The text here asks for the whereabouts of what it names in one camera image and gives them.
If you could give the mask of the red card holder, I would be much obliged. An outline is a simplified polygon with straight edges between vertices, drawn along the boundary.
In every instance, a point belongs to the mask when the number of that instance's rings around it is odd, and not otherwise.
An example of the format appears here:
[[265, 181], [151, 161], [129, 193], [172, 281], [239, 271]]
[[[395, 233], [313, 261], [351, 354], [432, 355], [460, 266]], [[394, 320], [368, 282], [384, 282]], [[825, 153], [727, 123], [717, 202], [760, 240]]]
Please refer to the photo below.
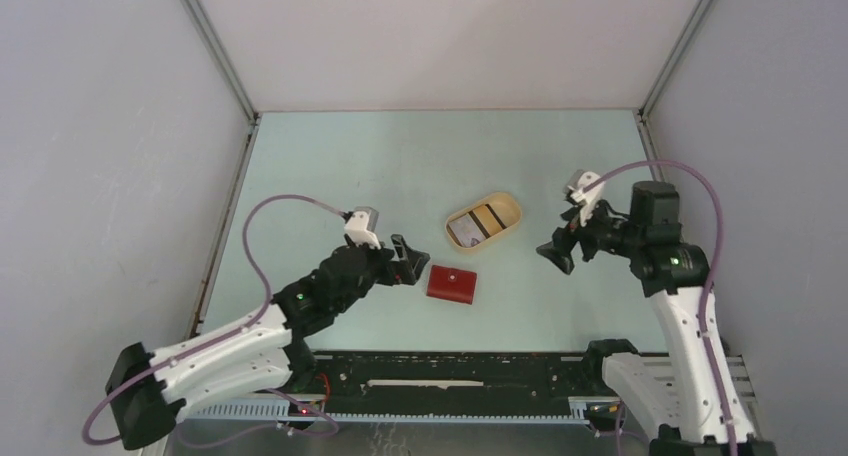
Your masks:
[[433, 265], [425, 294], [434, 299], [472, 305], [478, 275], [474, 271]]

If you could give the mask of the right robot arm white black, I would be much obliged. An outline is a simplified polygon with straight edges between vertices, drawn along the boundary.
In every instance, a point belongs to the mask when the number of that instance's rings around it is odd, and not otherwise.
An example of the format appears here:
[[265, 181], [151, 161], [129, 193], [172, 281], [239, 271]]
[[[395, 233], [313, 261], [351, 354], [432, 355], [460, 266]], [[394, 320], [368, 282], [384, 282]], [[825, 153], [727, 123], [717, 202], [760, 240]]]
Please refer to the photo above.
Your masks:
[[668, 349], [676, 395], [647, 369], [623, 339], [590, 343], [581, 378], [596, 394], [611, 390], [645, 431], [651, 455], [774, 455], [759, 436], [732, 380], [715, 321], [715, 297], [704, 251], [683, 241], [679, 194], [669, 183], [641, 181], [630, 210], [618, 213], [603, 199], [597, 174], [578, 172], [565, 189], [565, 224], [537, 253], [563, 273], [605, 252], [628, 260], [641, 283]]

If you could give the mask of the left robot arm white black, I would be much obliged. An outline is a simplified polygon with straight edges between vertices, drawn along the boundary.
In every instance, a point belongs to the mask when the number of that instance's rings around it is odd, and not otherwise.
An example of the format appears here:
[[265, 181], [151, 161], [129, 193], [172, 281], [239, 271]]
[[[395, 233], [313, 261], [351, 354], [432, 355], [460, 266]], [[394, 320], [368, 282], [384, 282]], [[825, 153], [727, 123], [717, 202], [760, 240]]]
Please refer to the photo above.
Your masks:
[[305, 340], [376, 285], [413, 286], [430, 261], [398, 234], [391, 247], [347, 243], [309, 274], [273, 294], [267, 306], [181, 343], [118, 355], [106, 394], [122, 446], [137, 450], [169, 435], [196, 410], [255, 391], [304, 392], [316, 379]]

